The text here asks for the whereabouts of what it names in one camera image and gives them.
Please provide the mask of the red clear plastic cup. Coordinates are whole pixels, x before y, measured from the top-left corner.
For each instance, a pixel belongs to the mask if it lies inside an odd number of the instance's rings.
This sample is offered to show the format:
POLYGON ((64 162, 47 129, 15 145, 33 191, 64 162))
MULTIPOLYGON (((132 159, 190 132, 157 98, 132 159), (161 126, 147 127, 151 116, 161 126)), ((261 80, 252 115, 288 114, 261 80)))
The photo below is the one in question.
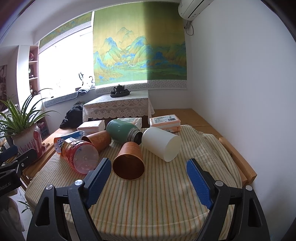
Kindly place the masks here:
POLYGON ((62 147, 62 157, 80 174, 94 170, 99 163, 98 150, 90 142, 68 138, 62 147))

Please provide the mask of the orange paper cup front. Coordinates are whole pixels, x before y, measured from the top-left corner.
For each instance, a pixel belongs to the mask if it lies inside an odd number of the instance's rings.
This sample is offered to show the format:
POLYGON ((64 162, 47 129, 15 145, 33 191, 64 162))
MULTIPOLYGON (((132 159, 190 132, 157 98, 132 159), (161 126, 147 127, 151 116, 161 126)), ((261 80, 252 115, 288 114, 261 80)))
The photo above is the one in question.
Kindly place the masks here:
POLYGON ((140 146, 135 142, 127 142, 114 158, 112 169, 116 176, 124 180, 137 180, 145 172, 140 146))

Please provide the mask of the orange paper cup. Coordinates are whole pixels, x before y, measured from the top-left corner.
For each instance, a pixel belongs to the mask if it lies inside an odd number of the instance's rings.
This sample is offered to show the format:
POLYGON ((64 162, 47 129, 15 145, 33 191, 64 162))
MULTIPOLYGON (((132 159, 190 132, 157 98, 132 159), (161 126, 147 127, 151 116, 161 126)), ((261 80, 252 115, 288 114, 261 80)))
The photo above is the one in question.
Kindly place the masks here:
POLYGON ((81 140, 93 144, 98 152, 101 152, 111 144, 111 136, 107 131, 101 131, 83 136, 81 140))
POLYGON ((135 142, 127 142, 114 158, 112 169, 116 176, 124 180, 137 180, 145 172, 140 146, 135 142))

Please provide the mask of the orange paper cup rear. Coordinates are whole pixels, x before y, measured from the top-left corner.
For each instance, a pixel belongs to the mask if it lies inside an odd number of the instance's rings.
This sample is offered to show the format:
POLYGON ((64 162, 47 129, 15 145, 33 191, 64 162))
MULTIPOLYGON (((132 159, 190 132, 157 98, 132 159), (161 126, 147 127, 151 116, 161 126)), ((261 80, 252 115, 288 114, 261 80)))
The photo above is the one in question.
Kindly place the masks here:
POLYGON ((98 152, 101 152, 111 144, 111 136, 107 131, 101 131, 83 136, 81 140, 93 144, 98 152))

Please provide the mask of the wooden slat plant stand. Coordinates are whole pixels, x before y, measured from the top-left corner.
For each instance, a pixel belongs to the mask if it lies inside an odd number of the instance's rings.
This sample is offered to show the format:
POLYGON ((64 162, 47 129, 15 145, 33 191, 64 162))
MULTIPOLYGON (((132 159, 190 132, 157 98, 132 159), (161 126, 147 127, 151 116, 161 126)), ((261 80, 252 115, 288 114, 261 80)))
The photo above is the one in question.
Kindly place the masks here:
POLYGON ((45 147, 44 154, 37 159, 36 161, 32 162, 23 170, 21 175, 22 187, 26 190, 27 186, 34 178, 34 176, 44 167, 44 165, 50 160, 50 158, 55 154, 55 148, 53 144, 43 144, 45 147))

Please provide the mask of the potted spider plant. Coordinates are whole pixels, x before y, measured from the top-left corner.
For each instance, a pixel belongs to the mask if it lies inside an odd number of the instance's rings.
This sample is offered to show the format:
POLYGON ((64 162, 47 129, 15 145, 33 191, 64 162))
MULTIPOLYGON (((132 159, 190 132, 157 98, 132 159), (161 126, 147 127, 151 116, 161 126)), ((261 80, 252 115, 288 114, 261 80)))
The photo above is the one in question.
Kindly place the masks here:
POLYGON ((1 104, 8 110, 8 113, 1 113, 1 134, 4 138, 12 139, 19 154, 34 149, 38 159, 44 154, 45 148, 37 122, 51 112, 44 110, 43 100, 44 98, 31 94, 22 106, 15 105, 11 99, 1 100, 1 104))

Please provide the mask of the green thermos bottle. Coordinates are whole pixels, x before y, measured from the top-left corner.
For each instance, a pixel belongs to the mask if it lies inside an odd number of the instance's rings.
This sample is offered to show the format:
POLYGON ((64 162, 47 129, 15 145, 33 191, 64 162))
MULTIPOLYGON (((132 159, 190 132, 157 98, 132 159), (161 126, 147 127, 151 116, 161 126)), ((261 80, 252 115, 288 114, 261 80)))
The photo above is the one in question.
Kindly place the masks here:
POLYGON ((142 143, 143 133, 141 130, 126 121, 111 120, 106 126, 106 131, 114 141, 122 145, 127 142, 134 142, 138 145, 142 143))

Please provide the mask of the black bag on floor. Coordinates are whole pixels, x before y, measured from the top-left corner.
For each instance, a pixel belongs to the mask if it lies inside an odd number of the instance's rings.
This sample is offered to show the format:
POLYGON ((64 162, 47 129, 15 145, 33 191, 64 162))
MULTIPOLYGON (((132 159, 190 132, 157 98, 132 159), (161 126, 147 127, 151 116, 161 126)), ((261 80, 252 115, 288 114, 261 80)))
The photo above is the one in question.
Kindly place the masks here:
POLYGON ((83 123, 83 105, 71 108, 60 124, 61 129, 77 128, 83 123))

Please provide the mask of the tissue pack right orange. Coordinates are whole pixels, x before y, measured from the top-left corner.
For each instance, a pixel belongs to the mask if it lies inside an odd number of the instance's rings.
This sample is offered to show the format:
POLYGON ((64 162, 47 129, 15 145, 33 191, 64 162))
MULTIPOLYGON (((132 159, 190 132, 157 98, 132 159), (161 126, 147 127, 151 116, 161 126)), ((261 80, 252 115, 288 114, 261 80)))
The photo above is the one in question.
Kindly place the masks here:
POLYGON ((176 133, 181 130, 181 121, 175 114, 169 114, 150 118, 149 126, 176 133))

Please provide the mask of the tissue pack middle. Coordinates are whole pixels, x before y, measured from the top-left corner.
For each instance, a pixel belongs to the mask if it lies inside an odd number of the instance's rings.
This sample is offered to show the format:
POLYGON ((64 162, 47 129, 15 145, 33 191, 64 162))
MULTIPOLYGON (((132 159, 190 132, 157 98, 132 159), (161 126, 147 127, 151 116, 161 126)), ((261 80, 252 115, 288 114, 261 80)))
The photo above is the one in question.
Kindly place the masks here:
POLYGON ((138 129, 142 128, 142 118, 136 117, 136 118, 117 118, 120 121, 125 121, 127 123, 131 123, 135 125, 138 129))

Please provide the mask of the white pink bookshelf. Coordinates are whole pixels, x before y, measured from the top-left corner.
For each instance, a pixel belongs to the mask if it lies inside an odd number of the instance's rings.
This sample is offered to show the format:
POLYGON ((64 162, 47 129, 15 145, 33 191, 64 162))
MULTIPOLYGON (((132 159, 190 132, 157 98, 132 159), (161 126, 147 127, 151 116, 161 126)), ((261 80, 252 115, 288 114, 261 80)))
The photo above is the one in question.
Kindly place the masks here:
POLYGON ((19 45, 16 61, 18 104, 22 106, 29 95, 40 91, 38 73, 39 46, 19 45))

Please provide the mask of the lace covered side table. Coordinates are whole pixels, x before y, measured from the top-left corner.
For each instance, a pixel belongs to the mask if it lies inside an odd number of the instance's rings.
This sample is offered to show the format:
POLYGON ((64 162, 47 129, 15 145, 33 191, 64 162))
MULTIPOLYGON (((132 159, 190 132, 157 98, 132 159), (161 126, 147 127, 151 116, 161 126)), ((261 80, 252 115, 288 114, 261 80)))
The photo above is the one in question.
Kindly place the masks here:
POLYGON ((112 98, 102 95, 83 105, 83 121, 89 119, 129 118, 154 114, 147 90, 132 91, 130 95, 112 98))

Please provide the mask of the black teapot on tray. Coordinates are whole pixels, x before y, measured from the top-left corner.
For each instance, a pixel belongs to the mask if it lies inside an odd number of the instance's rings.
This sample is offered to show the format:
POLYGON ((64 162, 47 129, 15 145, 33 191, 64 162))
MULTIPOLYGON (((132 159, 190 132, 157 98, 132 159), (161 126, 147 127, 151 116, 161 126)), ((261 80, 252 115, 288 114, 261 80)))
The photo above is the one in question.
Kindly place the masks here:
POLYGON ((130 91, 126 89, 124 85, 117 85, 110 92, 110 97, 112 98, 124 97, 128 95, 130 95, 130 91))

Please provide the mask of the white air conditioner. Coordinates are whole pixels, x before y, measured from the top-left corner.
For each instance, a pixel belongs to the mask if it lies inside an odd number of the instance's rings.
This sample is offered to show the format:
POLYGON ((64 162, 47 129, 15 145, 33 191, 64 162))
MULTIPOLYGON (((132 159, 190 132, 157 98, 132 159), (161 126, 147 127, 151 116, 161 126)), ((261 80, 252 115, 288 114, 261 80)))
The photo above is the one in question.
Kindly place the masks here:
POLYGON ((181 0, 178 13, 181 18, 193 21, 213 0, 181 0))

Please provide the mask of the ink painting wall scroll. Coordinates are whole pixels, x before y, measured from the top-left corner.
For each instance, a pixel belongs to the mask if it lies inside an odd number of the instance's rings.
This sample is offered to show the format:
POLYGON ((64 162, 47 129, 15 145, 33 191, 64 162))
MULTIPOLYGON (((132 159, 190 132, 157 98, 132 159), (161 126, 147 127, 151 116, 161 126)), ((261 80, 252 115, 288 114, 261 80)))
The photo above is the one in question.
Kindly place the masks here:
POLYGON ((1 66, 0 70, 0 112, 4 111, 7 109, 7 107, 4 105, 4 101, 7 101, 7 94, 6 94, 6 69, 7 65, 1 66))

